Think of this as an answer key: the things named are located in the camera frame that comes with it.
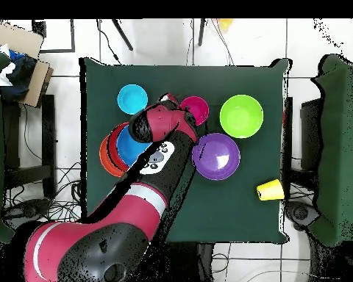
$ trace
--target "yellow cup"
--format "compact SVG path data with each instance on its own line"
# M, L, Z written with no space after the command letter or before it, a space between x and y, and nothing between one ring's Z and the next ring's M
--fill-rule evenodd
M220 29L225 32L229 29L229 26L232 24L232 18L219 18L218 22L220 23Z
M274 181L269 181L263 185L256 187L257 195L261 201L266 200L280 200L284 199L284 190L278 179Z

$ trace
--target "green bowl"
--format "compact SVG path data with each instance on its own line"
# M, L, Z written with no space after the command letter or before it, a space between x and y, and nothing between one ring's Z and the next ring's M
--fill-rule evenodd
M247 138L259 131L263 123L263 108L248 95L229 98L220 111L222 129L231 137Z

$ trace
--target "cable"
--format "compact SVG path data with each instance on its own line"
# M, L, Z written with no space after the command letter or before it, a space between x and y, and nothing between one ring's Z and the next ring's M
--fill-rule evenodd
M97 22L97 29L98 29L99 32L101 32L101 33L106 37L107 45L109 46L109 49L111 50L111 53L113 53L114 58L117 60L117 62L118 62L120 65L123 65L123 64L119 61L118 55L116 55L116 54L114 53L114 51L111 49L109 38L108 38L107 35L100 29L98 19L96 19L96 22Z
M309 198L309 195L300 195L299 197L292 197L290 199L299 199L299 198Z
M42 160L42 158L40 158L39 156L37 156L35 153L32 152L32 150L30 149L29 145L27 145L27 141L26 141L26 125L27 125L27 108L25 106L25 104L22 104L24 106L25 112L26 112L26 119L25 119L25 130L24 130L24 139L25 139L25 144L27 146L27 148L29 149L29 151L36 156L38 159Z
M217 33L217 31L214 30L214 28L209 27L208 29L219 39L219 41L222 42L222 39L221 39L221 37L220 37L220 34ZM221 44L220 44L220 47L222 47L222 49L223 49L223 51L224 51L225 58L227 59L227 64L230 65L230 59L229 59L229 55L227 54L227 50L226 50L226 48L225 48L225 45L221 45Z
M223 43L223 44L225 45L225 47L227 48L227 53L229 54L229 59L232 61L232 65L235 66L235 65L234 65L234 61L232 60L232 55L230 54L229 48L227 47L227 43L226 43L226 41L225 41L225 39L224 39L224 36L223 36L222 33L221 33L220 26L218 25L218 21L217 21L217 27L218 27L218 28L215 26L215 24L214 24L212 18L210 19L210 21L212 22L213 26L215 27L215 30L217 31L218 36L220 37L222 43Z
M22 186L22 185L21 185L21 187L22 187L22 190L21 190L17 195L15 195L15 196L13 197L13 199L12 199L12 203L13 203L14 206L15 206L15 201L14 201L14 200L15 200L22 192L25 191L25 187Z
M222 270L215 270L215 271L213 271L212 273L223 272L223 271L229 266L229 257L227 257L227 256L226 256L225 254L223 254L223 253L216 253L216 254L214 254L214 255L212 256L212 259L214 259L214 257L217 256L217 255L222 255L222 256L226 259L227 263L226 263L226 266L225 266Z
M249 280L247 280L247 282L250 282L251 280L255 279L257 276L259 275L263 275L265 273L269 273L269 272L292 272L290 270L269 270L269 271L266 271L266 272L261 272L261 273L258 273L257 275L255 275L254 277L250 278ZM311 277L314 277L314 278L320 278L320 279L340 279L340 278L330 278L330 277L320 277L318 275L312 275L310 273L307 273L307 272L292 272L292 273L300 273L300 274L303 274L303 275L309 275Z
M305 194L305 193L303 193L303 192L292 192L290 195L300 195L300 194L304 194L304 195L314 195L314 193Z
M193 31L193 28L192 28L192 19L191 19L191 22L190 22L190 28L191 28L192 31ZM186 58L185 58L185 65L186 65L186 66L187 66L187 63L188 63L188 53L190 53L191 42L192 42L192 38L191 38L191 40L190 40L190 43L188 44L187 55L186 55Z
M62 180L63 180L65 177L66 177L66 178L68 179L68 181L70 182L69 178L67 177L67 174L68 174L69 172L71 172L71 170L74 168L75 165L81 165L81 162L75 162L75 163L68 169L68 171L67 171L66 173L64 173L63 169L57 168L58 170L61 170L61 171L64 173L63 177L57 182L57 184L60 184L60 183L62 182Z

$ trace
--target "bowl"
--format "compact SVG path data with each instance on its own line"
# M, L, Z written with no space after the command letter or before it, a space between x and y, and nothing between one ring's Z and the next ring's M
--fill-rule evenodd
M109 135L107 135L101 143L101 147L99 148L99 160L101 160L101 164L103 168L111 175L116 177L122 177L124 172L117 168L111 161L107 151L107 141Z
M250 137L259 131L263 124L263 108L251 96L233 96L222 105L220 124L231 137Z
M200 126L208 118L209 106L204 99L202 99L198 96L187 97L180 104L180 107L182 109L186 109L195 117L195 121L196 121L197 126Z
M119 124L116 126L110 133L109 138L107 139L107 152L109 159L113 165L115 165L119 170L126 172L129 169L129 166L126 165L121 157L118 154L118 149L116 148L116 142L118 141L118 136L120 132L128 126L128 122Z
M138 156L141 155L150 145L150 142L136 142L129 134L128 126L125 126L123 130L121 130L116 142L119 157L129 167L136 162Z
M144 109L148 103L145 90L136 84L128 84L121 88L118 94L119 108L129 115L134 115Z
M213 133L201 137L199 143L193 147L192 161L202 176L221 181L237 170L240 152L230 137Z

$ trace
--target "orange bowl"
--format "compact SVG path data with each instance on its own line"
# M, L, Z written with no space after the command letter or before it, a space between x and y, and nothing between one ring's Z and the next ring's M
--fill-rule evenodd
M99 148L99 159L101 160L101 164L104 169L111 175L116 177L122 177L124 172L118 169L111 161L107 152L107 141L109 139L109 135L101 143L101 147Z

